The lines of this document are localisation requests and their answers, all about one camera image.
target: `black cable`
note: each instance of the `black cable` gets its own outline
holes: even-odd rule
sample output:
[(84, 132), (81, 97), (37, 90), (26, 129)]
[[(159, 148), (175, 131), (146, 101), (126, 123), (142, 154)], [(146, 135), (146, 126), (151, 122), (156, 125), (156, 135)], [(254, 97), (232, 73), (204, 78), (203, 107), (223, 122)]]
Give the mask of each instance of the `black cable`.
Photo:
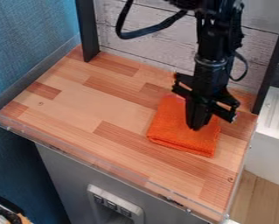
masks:
[(158, 32), (163, 29), (166, 29), (173, 25), (176, 21), (178, 21), (180, 18), (185, 16), (187, 14), (187, 10), (180, 10), (175, 15), (166, 18), (163, 22), (159, 24), (152, 25), (150, 27), (142, 28), (137, 31), (130, 31), (130, 32), (122, 32), (122, 28), (124, 25), (124, 22), (126, 20), (126, 17), (129, 14), (129, 10), (133, 4), (134, 0), (128, 0), (127, 3), (124, 5), (121, 14), (119, 15), (115, 27), (116, 34), (121, 39), (134, 39), (138, 37), (145, 36), (147, 34)]
[(241, 55), (241, 54), (238, 53), (238, 52), (235, 52), (235, 53), (234, 53), (234, 56), (235, 56), (238, 60), (240, 60), (241, 62), (244, 63), (244, 65), (245, 65), (245, 71), (244, 71), (244, 73), (242, 74), (242, 76), (240, 76), (240, 77), (237, 78), (237, 79), (235, 79), (231, 74), (229, 74), (229, 78), (230, 78), (232, 81), (241, 81), (241, 80), (243, 80), (243, 79), (245, 78), (245, 76), (246, 76), (247, 73), (248, 73), (248, 62), (247, 62), (247, 60), (243, 57), (243, 55)]

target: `wooden surface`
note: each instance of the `wooden surface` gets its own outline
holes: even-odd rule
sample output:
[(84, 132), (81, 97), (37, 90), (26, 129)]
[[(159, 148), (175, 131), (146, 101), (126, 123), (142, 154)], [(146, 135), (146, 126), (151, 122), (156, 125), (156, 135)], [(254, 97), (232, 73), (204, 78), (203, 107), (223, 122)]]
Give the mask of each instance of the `wooden surface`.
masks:
[[(279, 1), (277, 3), (272, 3), (268, 0), (246, 0), (244, 2), (246, 3), (246, 8), (243, 18), (249, 24), (263, 23), (265, 18), (266, 22), (262, 26), (277, 27), (276, 29), (279, 30), (279, 10), (276, 10), (277, 7), (279, 8)], [(102, 51), (170, 69), (171, 71), (177, 70), (186, 74), (193, 73), (194, 56), (197, 49), (195, 17), (188, 15), (177, 21), (170, 28), (142, 38), (122, 40), (115, 34), (115, 23), (124, 1), (97, 0), (95, 5), (98, 8), (96, 17)], [(163, 0), (135, 1), (125, 23), (125, 29), (133, 31), (153, 25), (173, 15), (174, 11), (171, 9), (177, 9), (176, 7), (167, 7), (169, 7), (169, 4)], [(273, 11), (271, 14), (274, 16), (269, 17), (268, 15), (271, 14), (267, 13), (267, 11)], [(277, 25), (271, 25), (270, 23), (272, 21), (274, 23), (275, 20), (278, 20)], [(261, 86), (278, 35), (269, 31), (262, 31), (259, 27), (253, 28), (244, 24), (242, 29), (245, 38), (243, 39), (243, 47), (239, 49), (239, 52), (248, 61), (248, 75), (240, 82), (230, 82), (236, 88), (256, 93)], [(239, 77), (244, 73), (244, 70), (244, 65), (236, 60), (233, 70), (234, 77)]]
[(85, 63), (77, 47), (4, 107), (13, 121), (0, 123), (218, 221), (255, 128), (246, 112), (254, 97), (233, 91), (241, 112), (234, 124), (220, 122), (214, 158), (164, 148), (145, 134), (172, 75), (104, 52)]
[(279, 224), (279, 185), (244, 171), (230, 217), (240, 224)]

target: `white shelf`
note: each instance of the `white shelf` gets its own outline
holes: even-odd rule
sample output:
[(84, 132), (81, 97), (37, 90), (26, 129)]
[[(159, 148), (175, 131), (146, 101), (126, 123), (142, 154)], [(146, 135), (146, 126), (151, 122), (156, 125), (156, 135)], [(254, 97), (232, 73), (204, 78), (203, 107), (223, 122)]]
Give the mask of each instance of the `white shelf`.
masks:
[(256, 132), (279, 139), (279, 88), (269, 89), (258, 119)]

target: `blue wall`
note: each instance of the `blue wall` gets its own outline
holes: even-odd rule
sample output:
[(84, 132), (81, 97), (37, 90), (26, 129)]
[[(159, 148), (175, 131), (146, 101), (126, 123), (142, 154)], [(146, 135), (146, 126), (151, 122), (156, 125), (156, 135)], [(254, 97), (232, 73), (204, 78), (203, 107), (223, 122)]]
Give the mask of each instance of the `blue wall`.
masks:
[[(74, 0), (0, 0), (0, 93), (79, 32)], [(33, 143), (0, 129), (0, 195), (38, 223), (67, 223)]]

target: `wooden floor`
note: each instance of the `wooden floor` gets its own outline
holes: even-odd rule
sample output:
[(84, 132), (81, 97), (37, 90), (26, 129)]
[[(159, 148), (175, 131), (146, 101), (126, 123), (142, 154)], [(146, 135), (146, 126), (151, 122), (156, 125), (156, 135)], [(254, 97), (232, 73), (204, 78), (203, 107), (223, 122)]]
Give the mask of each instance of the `wooden floor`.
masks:
[(279, 224), (279, 185), (244, 171), (230, 217), (240, 224)]

